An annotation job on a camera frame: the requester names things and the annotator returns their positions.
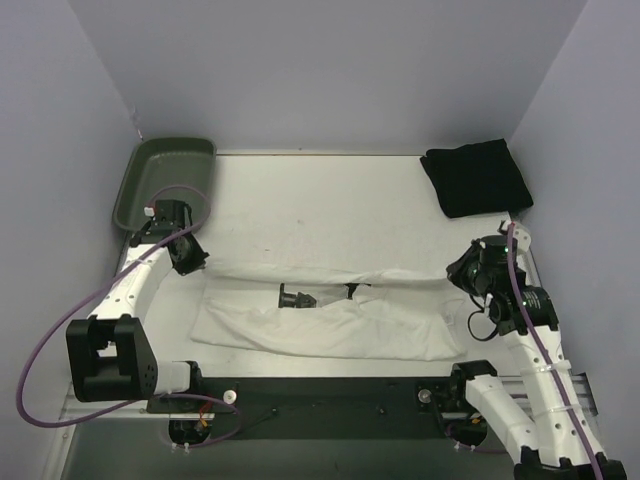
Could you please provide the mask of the white t-shirt with robot print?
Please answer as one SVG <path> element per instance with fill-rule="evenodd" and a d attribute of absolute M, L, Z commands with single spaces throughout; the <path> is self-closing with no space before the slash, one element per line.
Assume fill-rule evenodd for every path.
<path fill-rule="evenodd" d="M 465 354 L 445 274 L 215 263 L 192 341 L 293 357 L 442 361 Z"/>

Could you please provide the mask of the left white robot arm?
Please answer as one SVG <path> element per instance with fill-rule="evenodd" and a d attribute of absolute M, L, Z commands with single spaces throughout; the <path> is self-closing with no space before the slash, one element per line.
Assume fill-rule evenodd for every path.
<path fill-rule="evenodd" d="M 149 219 L 130 239 L 114 285 L 88 318 L 73 320 L 66 329 L 73 389 L 86 403 L 169 394 L 189 412 L 205 398 L 204 385 L 193 379 L 196 364 L 158 360 L 144 322 L 165 277 L 203 269 L 208 254 L 192 234 L 186 202 L 157 200 L 145 213 Z"/>

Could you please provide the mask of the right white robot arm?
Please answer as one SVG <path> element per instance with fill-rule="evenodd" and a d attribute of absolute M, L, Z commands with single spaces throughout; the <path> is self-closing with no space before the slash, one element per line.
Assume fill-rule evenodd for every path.
<path fill-rule="evenodd" d="M 480 311 L 509 350 L 529 408 L 517 404 L 488 361 L 453 366 L 455 398 L 496 434 L 516 479 L 624 479 L 622 462 L 605 452 L 579 402 L 553 303 L 518 266 L 529 241 L 508 223 L 472 241 L 446 269 L 455 287 L 482 300 Z"/>

